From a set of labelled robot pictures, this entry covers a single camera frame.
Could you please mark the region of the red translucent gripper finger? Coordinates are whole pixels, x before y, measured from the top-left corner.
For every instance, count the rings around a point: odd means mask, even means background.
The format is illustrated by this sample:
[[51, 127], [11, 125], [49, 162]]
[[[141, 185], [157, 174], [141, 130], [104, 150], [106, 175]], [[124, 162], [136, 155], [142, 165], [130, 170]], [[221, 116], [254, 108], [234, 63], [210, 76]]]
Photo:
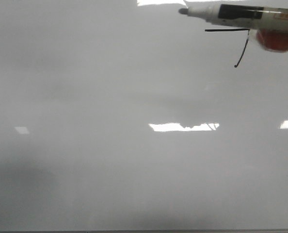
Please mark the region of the red translucent gripper finger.
[[272, 52], [288, 52], [288, 32], [261, 29], [256, 32], [256, 41]]

